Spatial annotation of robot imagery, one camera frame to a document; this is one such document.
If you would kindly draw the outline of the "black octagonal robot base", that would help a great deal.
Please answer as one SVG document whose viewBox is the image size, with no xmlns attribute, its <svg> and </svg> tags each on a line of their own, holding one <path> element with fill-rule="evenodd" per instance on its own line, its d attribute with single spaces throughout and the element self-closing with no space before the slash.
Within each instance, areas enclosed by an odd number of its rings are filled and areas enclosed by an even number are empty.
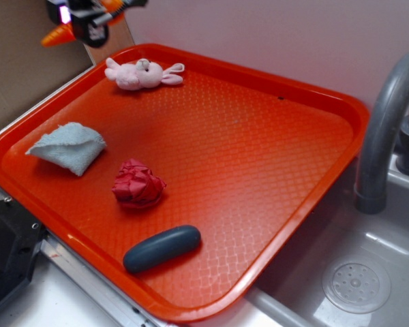
<svg viewBox="0 0 409 327">
<path fill-rule="evenodd" d="M 11 197 L 0 200 L 0 311 L 27 287 L 46 230 Z"/>
</svg>

